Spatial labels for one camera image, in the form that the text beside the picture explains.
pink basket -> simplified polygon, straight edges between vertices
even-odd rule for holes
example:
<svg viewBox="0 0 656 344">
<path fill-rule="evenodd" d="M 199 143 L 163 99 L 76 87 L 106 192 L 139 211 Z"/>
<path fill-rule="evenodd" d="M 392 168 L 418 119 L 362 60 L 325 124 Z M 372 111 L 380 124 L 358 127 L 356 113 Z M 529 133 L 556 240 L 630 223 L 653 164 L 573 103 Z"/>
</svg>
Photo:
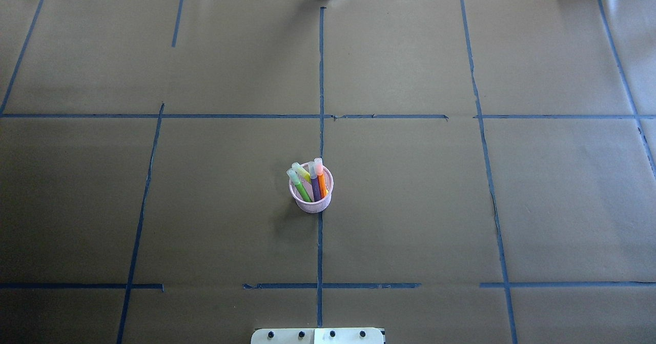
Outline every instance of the pink basket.
<svg viewBox="0 0 656 344">
<path fill-rule="evenodd" d="M 305 170 L 308 169 L 308 163 L 305 162 L 305 164 L 302 164 L 303 168 Z M 303 211 L 307 213 L 319 213 L 326 209 L 328 207 L 328 204 L 330 204 L 330 199 L 333 195 L 333 175 L 330 173 L 330 170 L 328 170 L 325 166 L 323 166 L 323 176 L 325 177 L 325 182 L 326 182 L 326 187 L 328 187 L 328 194 L 326 194 L 326 197 L 320 201 L 314 201 L 314 202 L 307 202 L 304 201 L 302 197 L 300 197 L 300 194 L 298 194 L 298 190 L 296 190 L 296 187 L 294 187 L 293 183 L 291 183 L 291 180 L 289 180 L 289 192 L 291 193 L 291 196 L 294 197 L 294 200 L 296 201 L 296 204 L 298 204 L 299 208 L 301 208 Z M 303 184 L 303 187 L 305 188 L 305 191 L 312 197 L 312 185 L 307 183 L 305 179 L 300 176 L 301 182 Z"/>
</svg>

marker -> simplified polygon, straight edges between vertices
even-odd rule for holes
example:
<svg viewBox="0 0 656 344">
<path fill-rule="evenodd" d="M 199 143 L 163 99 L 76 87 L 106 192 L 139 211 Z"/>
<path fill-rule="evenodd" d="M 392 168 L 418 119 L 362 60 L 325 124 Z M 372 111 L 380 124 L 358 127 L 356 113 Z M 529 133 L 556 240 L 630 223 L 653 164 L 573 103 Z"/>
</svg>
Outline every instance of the marker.
<svg viewBox="0 0 656 344">
<path fill-rule="evenodd" d="M 300 183 L 300 179 L 298 178 L 298 174 L 296 173 L 296 171 L 294 171 L 294 169 L 289 169 L 288 176 L 289 176 L 289 180 L 291 180 L 291 183 L 293 183 L 293 185 L 296 187 L 296 190 L 298 190 L 298 194 L 300 194 L 300 197 L 302 197 L 304 201 L 307 201 L 309 203 L 312 202 L 310 196 L 305 191 L 303 184 Z"/>
<path fill-rule="evenodd" d="M 317 178 L 317 173 L 314 171 L 314 162 L 308 162 L 307 169 L 310 171 L 310 183 L 312 184 L 312 195 L 314 196 L 314 201 L 320 201 L 321 190 L 319 190 L 319 179 Z"/>
<path fill-rule="evenodd" d="M 305 171 L 303 166 L 298 164 L 298 162 L 293 162 L 293 164 L 291 164 L 291 168 L 293 168 L 294 171 L 296 171 L 298 176 L 303 176 L 303 178 L 305 179 L 305 181 L 307 181 L 308 184 L 310 183 L 310 173 L 308 171 Z"/>
<path fill-rule="evenodd" d="M 328 195 L 328 188 L 326 188 L 326 178 L 323 176 L 323 160 L 321 158 L 314 159 L 314 171 L 317 173 L 319 180 L 319 192 L 321 192 L 321 199 Z"/>
</svg>

white bracket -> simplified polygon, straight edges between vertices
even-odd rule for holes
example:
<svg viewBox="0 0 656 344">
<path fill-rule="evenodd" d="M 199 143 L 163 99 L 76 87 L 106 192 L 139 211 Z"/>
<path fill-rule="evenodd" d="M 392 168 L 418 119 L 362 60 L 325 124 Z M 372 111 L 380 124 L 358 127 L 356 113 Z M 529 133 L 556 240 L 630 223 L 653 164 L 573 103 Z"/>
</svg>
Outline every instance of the white bracket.
<svg viewBox="0 0 656 344">
<path fill-rule="evenodd" d="M 259 329 L 251 344 L 385 344 L 377 328 Z"/>
</svg>

green marker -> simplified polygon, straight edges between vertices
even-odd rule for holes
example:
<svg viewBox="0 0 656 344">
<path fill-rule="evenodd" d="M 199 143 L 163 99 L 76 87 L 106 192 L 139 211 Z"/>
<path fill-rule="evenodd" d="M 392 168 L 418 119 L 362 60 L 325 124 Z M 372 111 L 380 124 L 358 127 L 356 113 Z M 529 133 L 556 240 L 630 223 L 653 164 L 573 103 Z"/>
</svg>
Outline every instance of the green marker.
<svg viewBox="0 0 656 344">
<path fill-rule="evenodd" d="M 291 180 L 291 183 L 293 183 L 293 185 L 296 187 L 296 190 L 298 190 L 298 194 L 300 194 L 300 197 L 302 197 L 303 200 L 306 201 L 307 203 L 312 203 L 312 200 L 310 200 L 310 196 L 305 191 L 303 184 L 300 183 L 300 178 L 298 178 L 298 174 L 296 173 L 296 171 L 294 171 L 294 169 L 289 169 L 288 176 L 289 176 L 289 180 Z"/>
</svg>

